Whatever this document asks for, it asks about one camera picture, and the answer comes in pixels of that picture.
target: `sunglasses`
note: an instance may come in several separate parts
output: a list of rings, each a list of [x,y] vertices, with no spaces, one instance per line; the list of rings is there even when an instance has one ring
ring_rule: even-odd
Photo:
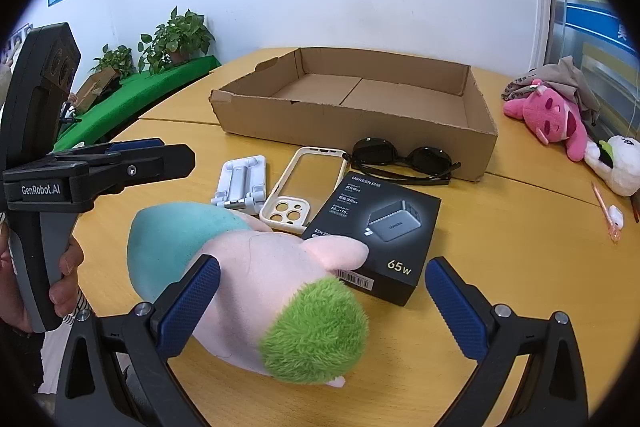
[[[451,172],[461,165],[460,162],[452,163],[449,155],[436,147],[418,147],[406,158],[402,157],[391,142],[382,138],[359,140],[351,155],[345,154],[344,159],[363,174],[401,185],[449,185]],[[393,164],[405,165],[428,177],[416,178],[370,167]]]

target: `charger image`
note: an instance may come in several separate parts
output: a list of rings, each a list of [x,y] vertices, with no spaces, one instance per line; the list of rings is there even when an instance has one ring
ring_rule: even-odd
[[[420,214],[407,201],[400,200],[369,214],[364,235],[375,233],[382,241],[388,243],[405,233],[419,229],[421,225]]]

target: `sunglasses lens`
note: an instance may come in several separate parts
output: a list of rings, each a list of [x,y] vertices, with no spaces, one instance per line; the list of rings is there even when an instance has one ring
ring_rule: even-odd
[[[415,149],[406,160],[418,172],[430,175],[439,174],[451,166],[449,155],[435,147]]]
[[[393,163],[398,153],[391,143],[382,138],[366,138],[353,146],[351,156],[360,163],[384,165]]]

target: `flower pot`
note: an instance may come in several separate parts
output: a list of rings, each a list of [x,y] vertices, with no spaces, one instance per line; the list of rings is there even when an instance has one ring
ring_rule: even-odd
[[[174,52],[169,52],[169,58],[171,59],[171,63],[174,66],[177,66],[178,64],[181,64],[183,62],[187,62],[187,60],[189,60],[189,56],[188,55],[183,55],[180,53],[180,51],[174,51]]]

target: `potted plant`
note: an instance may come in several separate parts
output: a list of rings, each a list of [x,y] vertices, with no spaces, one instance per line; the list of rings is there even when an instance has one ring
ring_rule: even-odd
[[[118,46],[115,50],[110,50],[109,45],[105,44],[102,47],[102,52],[101,58],[94,58],[94,60],[98,61],[98,64],[91,68],[92,71],[102,71],[110,66],[114,70],[120,71],[122,78],[127,78],[130,74],[136,72],[133,58],[131,58],[131,48]]]
[[[207,54],[214,38],[204,25],[204,15],[191,10],[178,15],[178,7],[175,7],[166,24],[157,26],[153,37],[142,34],[140,40],[138,51],[142,55],[138,61],[138,71],[142,71],[145,62],[148,62],[150,74],[155,74],[186,62],[198,50]]]

